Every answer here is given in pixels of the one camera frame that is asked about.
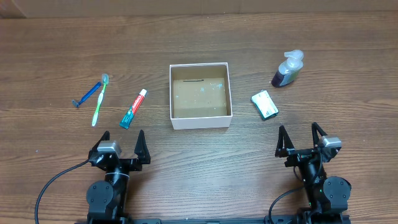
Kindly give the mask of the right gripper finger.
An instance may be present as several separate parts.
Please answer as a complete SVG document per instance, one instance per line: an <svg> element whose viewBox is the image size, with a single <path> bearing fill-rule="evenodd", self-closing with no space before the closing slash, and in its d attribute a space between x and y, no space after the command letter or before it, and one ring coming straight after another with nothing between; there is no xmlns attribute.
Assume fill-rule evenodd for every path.
<svg viewBox="0 0 398 224"><path fill-rule="evenodd" d="M322 130L322 128L316 123L312 123L312 139L313 139L313 145L317 146L319 143L319 136L326 136L327 133Z"/></svg>
<svg viewBox="0 0 398 224"><path fill-rule="evenodd" d="M283 125L279 127L279 136L275 150L276 157L288 157L295 151L295 147Z"/></svg>

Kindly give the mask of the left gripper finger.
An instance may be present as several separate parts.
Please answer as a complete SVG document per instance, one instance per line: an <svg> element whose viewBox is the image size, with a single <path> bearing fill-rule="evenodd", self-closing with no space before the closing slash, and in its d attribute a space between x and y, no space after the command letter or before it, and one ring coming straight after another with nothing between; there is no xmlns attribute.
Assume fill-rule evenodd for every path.
<svg viewBox="0 0 398 224"><path fill-rule="evenodd" d="M105 131L104 134L101 136L99 141L91 148L90 152L98 152L98 146L102 141L109 141L110 140L110 132Z"/></svg>
<svg viewBox="0 0 398 224"><path fill-rule="evenodd" d="M150 164L151 157L149 154L149 150L147 148L145 134L143 130L140 130L139 136L136 142L136 146L134 149L134 153L137 155L137 160L141 164Z"/></svg>

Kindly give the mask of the red green toothpaste tube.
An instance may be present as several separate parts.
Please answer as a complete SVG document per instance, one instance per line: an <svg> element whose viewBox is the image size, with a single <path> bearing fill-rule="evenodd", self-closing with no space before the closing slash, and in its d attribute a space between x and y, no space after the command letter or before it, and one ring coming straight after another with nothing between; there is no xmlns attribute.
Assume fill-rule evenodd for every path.
<svg viewBox="0 0 398 224"><path fill-rule="evenodd" d="M132 120L134 119L140 105L144 101L146 94L147 94L146 89L142 89L140 91L137 98L134 100L133 104L130 106L127 113L124 115L123 119L120 121L120 123L119 123L120 127L124 128L124 129L128 129L130 127L130 124L131 124Z"/></svg>

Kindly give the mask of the green soap bar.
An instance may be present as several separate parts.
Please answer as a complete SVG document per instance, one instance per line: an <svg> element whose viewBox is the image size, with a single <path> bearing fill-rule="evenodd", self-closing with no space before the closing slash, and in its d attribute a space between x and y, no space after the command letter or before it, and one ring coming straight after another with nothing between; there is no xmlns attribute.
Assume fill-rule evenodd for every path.
<svg viewBox="0 0 398 224"><path fill-rule="evenodd" d="M262 90L253 95L251 97L251 101L259 111L263 121L273 118L279 114L279 110L266 90Z"/></svg>

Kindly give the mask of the clear pump soap bottle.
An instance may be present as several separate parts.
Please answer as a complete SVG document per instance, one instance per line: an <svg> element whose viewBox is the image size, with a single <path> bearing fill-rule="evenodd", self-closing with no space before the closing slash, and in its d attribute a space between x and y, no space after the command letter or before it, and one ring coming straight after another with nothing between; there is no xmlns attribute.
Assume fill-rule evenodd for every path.
<svg viewBox="0 0 398 224"><path fill-rule="evenodd" d="M285 52L284 57L286 60L279 65L271 81L271 85L276 88L292 83L303 68L304 54L301 50Z"/></svg>

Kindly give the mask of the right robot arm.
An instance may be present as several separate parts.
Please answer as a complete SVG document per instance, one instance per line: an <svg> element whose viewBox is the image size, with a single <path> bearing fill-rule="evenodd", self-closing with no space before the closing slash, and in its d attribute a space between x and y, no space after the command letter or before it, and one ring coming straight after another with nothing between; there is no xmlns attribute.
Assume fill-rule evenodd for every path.
<svg viewBox="0 0 398 224"><path fill-rule="evenodd" d="M297 178L302 186L289 190L278 196L269 208L265 221L269 223L350 223L348 199L351 184L342 177L327 176L324 164L330 162L342 148L342 141L336 136L328 135L316 123L312 123L313 147L296 149L284 126L279 127L279 136L275 150L276 157L284 157L286 167L298 169ZM272 209L283 197L304 189L309 207L298 209L295 215L272 216Z"/></svg>

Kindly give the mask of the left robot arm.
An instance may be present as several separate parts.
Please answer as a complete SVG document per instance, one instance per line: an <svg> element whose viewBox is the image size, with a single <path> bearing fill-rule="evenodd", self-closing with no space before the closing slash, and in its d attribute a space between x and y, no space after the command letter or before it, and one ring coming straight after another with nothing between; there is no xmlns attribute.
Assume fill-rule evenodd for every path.
<svg viewBox="0 0 398 224"><path fill-rule="evenodd" d="M88 162L105 171L105 175L104 180L94 182L86 192L87 223L132 223L125 212L129 173L141 171L151 160L143 130L139 132L134 153L136 158L121 158L121 147L110 140L109 131L89 151Z"/></svg>

